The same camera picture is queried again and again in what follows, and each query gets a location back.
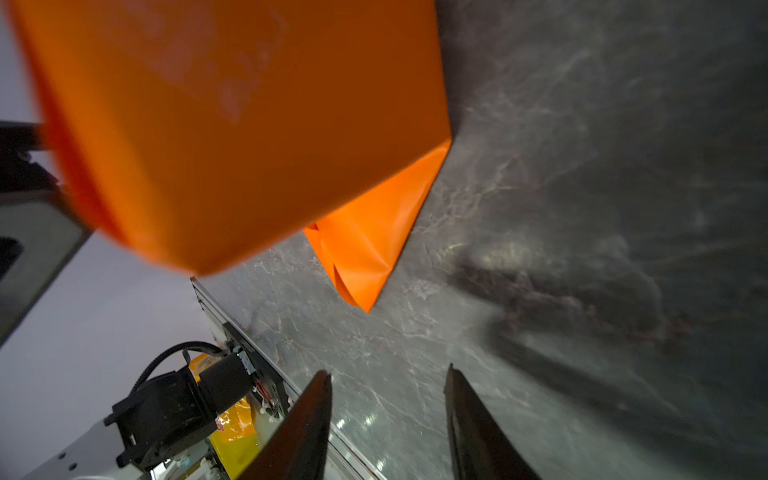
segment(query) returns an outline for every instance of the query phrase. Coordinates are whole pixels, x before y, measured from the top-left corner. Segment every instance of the black cable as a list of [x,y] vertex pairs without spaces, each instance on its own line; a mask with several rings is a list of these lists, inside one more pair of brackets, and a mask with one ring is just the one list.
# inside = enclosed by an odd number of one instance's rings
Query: black cable
[[158,355],[156,359],[152,360],[152,363],[150,363],[139,376],[139,380],[136,380],[134,388],[131,389],[131,393],[139,390],[139,387],[147,381],[149,375],[152,374],[152,372],[157,368],[158,365],[161,364],[163,360],[180,350],[192,350],[193,352],[207,353],[208,355],[212,356],[221,356],[223,354],[222,349],[215,346],[213,343],[208,342],[184,342],[179,343],[178,345],[174,345]]

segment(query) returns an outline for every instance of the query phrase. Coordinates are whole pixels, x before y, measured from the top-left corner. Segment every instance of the white wall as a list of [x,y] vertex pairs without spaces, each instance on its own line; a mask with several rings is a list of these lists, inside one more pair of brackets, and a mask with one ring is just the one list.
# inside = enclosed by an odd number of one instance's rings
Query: white wall
[[[0,65],[0,119],[40,121],[4,17]],[[0,347],[0,478],[20,478],[104,418],[167,347],[212,338],[185,276],[96,233]],[[176,354],[157,372],[183,364]]]

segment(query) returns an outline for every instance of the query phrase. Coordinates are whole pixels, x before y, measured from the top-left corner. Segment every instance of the gray marble surface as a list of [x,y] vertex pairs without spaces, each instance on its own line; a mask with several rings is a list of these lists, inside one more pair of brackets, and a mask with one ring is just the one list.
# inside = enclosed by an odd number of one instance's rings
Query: gray marble surface
[[765,2],[439,2],[455,143],[379,302],[302,235],[202,280],[387,478],[461,369],[542,478],[768,478]]

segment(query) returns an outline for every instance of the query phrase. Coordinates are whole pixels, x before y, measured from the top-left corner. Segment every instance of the yellow package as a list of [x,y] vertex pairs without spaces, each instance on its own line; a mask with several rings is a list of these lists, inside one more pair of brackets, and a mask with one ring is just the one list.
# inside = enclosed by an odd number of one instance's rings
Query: yellow package
[[[209,356],[203,353],[190,362],[190,370],[195,380],[200,381],[200,372],[220,360],[219,357]],[[247,436],[256,435],[253,427],[253,414],[247,398],[242,398],[231,406],[226,412],[216,418],[216,426],[219,438],[232,442]]]

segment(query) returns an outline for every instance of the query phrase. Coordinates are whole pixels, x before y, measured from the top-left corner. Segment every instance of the orange plastic bag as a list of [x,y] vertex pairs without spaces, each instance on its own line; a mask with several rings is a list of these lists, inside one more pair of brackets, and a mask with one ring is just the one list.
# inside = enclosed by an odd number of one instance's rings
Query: orange plastic bag
[[[203,372],[220,359],[203,353],[192,359],[190,370],[196,381],[200,381],[200,372]],[[256,435],[253,426],[253,412],[247,398],[242,398],[216,418],[217,434],[225,442],[243,439]]]
[[331,212],[450,138],[433,0],[5,3],[75,209],[155,263],[213,273],[328,214],[336,251]]
[[304,229],[323,268],[347,303],[367,313],[442,166],[451,141],[399,174]]

